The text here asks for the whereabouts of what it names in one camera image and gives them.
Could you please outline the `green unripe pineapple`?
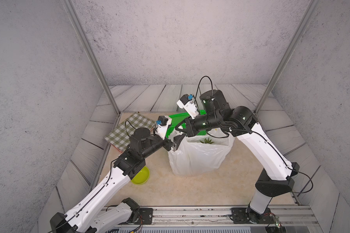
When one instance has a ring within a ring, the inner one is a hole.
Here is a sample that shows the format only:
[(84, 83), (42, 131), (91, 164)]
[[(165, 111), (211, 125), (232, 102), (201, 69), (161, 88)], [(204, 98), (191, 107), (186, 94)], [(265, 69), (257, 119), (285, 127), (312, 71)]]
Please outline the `green unripe pineapple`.
[(213, 144), (214, 143), (214, 141), (211, 139), (211, 138), (204, 138), (204, 139), (202, 139), (202, 140), (200, 140), (199, 141), (200, 143), (202, 143), (202, 144)]

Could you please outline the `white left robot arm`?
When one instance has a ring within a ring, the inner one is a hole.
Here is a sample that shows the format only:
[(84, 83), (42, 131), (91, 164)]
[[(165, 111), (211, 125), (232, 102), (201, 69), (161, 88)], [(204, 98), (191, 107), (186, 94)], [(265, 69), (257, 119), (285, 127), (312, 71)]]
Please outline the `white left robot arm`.
[(101, 213), (112, 197), (128, 184), (146, 165), (147, 157), (161, 148), (178, 149), (185, 133), (168, 139), (165, 133), (151, 134), (147, 128), (135, 130), (126, 150), (111, 162), (106, 177), (74, 208), (56, 213), (50, 220), (53, 233), (103, 233), (121, 223), (140, 224), (140, 206), (131, 198), (122, 200)]

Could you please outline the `white lemon print plastic bag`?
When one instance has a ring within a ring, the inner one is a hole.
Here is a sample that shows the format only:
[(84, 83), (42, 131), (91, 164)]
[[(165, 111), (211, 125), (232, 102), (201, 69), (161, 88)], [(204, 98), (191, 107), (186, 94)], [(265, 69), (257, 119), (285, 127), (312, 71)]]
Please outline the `white lemon print plastic bag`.
[[(199, 142), (208, 137), (214, 141), (213, 144)], [(226, 136), (219, 128), (212, 129), (205, 136), (185, 137), (178, 150), (168, 152), (173, 174), (192, 177), (219, 169), (234, 140), (232, 135)]]

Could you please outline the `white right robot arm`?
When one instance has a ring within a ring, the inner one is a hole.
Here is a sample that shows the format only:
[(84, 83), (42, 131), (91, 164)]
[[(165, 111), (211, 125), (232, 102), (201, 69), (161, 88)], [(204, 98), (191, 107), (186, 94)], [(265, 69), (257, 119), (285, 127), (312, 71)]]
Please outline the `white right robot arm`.
[(277, 150), (249, 108), (230, 108), (220, 90), (207, 91), (200, 100), (206, 112), (204, 115), (200, 114), (192, 95), (185, 94), (177, 101), (178, 107), (186, 110), (189, 116), (175, 126), (181, 133), (175, 136), (175, 146), (178, 148), (186, 136), (194, 137), (212, 129), (220, 129), (244, 143), (263, 166), (245, 212), (245, 218), (257, 224), (263, 217), (272, 215), (268, 209), (272, 198), (293, 190), (293, 177), (300, 173), (299, 164), (290, 162)]

